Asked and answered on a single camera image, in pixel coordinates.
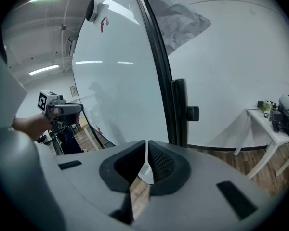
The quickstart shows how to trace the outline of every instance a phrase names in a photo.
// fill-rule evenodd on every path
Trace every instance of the table leg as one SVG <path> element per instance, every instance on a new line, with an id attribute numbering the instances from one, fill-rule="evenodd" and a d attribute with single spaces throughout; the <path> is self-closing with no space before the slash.
<path id="1" fill-rule="evenodd" d="M 253 178 L 263 168 L 263 166 L 266 165 L 266 163 L 270 160 L 270 158 L 273 156 L 277 149 L 278 145 L 271 141 L 271 143 L 267 147 L 266 153 L 261 158 L 259 163 L 251 170 L 251 172 L 248 173 L 247 177 L 249 179 Z"/>
<path id="2" fill-rule="evenodd" d="M 93 141 L 93 139 L 91 138 L 91 136 L 90 136 L 87 128 L 84 128 L 83 130 L 85 131 L 85 134 L 87 135 L 88 139 L 90 140 L 90 142 L 92 143 L 92 145 L 94 146 L 94 148 L 98 151 L 99 148 L 98 148 L 98 146 L 94 143 L 94 141 Z"/>
<path id="3" fill-rule="evenodd" d="M 285 170 L 285 168 L 287 168 L 288 167 L 288 165 L 289 165 L 289 159 L 284 163 L 284 165 L 279 169 L 279 171 L 278 172 L 276 172 L 276 176 L 279 176 L 284 170 Z"/>
<path id="4" fill-rule="evenodd" d="M 240 134 L 240 137 L 239 137 L 239 144 L 235 150 L 235 152 L 233 153 L 235 156 L 237 156 L 239 154 L 239 152 L 241 151 L 242 149 L 242 146 L 244 145 L 244 142 L 245 142 L 245 139 L 249 133 L 249 130 L 250 130 L 250 125 L 251 125 L 251 117 L 249 114 L 247 114 L 247 121 L 245 123 L 245 126 L 244 126 L 244 129 L 242 131 L 242 133 Z"/>

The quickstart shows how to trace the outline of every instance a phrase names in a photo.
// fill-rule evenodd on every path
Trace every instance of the table top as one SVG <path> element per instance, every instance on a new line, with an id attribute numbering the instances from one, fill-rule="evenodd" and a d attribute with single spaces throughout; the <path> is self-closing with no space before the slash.
<path id="1" fill-rule="evenodd" d="M 276 144 L 285 144 L 289 142 L 289 136 L 283 130 L 280 130 L 278 133 L 273 131 L 272 122 L 269 121 L 269 119 L 264 118 L 263 111 L 260 109 L 247 109 L 246 111 L 265 129 Z"/>

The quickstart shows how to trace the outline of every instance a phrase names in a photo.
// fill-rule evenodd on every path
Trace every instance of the wooden floor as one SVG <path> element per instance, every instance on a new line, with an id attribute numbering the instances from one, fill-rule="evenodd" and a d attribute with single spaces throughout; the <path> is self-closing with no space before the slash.
<path id="1" fill-rule="evenodd" d="M 98 145 L 98 142 L 96 141 L 90 129 L 88 129 L 88 132 L 94 140 L 95 144 Z M 92 143 L 89 141 L 83 129 L 81 129 L 75 135 L 75 138 L 82 149 L 87 151 L 96 150 Z M 253 167 L 265 154 L 265 150 L 240 152 L 238 156 L 233 156 L 233 152 L 219 152 L 193 148 L 191 148 L 191 150 L 215 156 L 245 175 L 247 175 L 253 169 Z M 289 166 L 281 175 L 276 177 L 275 173 L 286 162 L 288 157 L 289 143 L 278 148 L 267 165 L 251 180 L 258 184 L 262 189 L 264 189 L 270 196 L 275 196 L 279 192 L 286 190 L 289 187 Z M 136 178 L 134 183 L 131 185 L 130 192 L 134 218 L 137 218 L 141 211 L 149 203 L 149 191 L 150 185 L 146 184 L 139 178 Z"/>

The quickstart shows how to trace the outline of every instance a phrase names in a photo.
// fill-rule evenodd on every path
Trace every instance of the white wall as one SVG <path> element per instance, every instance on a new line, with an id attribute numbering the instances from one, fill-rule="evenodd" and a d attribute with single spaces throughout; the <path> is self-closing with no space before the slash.
<path id="1" fill-rule="evenodd" d="M 59 73 L 24 85 L 28 95 L 19 107 L 16 117 L 27 118 L 41 112 L 38 108 L 40 90 L 50 90 L 56 94 L 62 94 L 67 102 L 78 99 L 78 96 L 72 97 L 69 89 L 69 87 L 74 85 L 73 73 L 66 73 L 65 75 Z"/>
<path id="2" fill-rule="evenodd" d="M 173 79 L 186 79 L 189 105 L 200 108 L 189 144 L 236 147 L 244 109 L 289 93 L 289 25 L 274 0 L 184 1 L 211 21 L 169 56 Z M 266 143 L 253 122 L 244 147 Z"/>

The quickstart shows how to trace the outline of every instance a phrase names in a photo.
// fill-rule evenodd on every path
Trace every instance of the baseboard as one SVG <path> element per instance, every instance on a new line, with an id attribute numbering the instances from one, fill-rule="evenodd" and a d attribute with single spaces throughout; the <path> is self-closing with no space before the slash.
<path id="1" fill-rule="evenodd" d="M 234 152 L 236 150 L 235 147 L 210 147 L 210 146 L 201 146 L 201 145 L 193 145 L 189 144 L 188 147 L 194 149 L 201 149 L 201 150 L 212 150 L 212 151 L 220 151 L 220 152 Z M 254 147 L 242 147 L 241 151 L 255 151 L 255 150 L 263 150 L 266 149 L 267 145 L 262 146 L 254 146 Z"/>

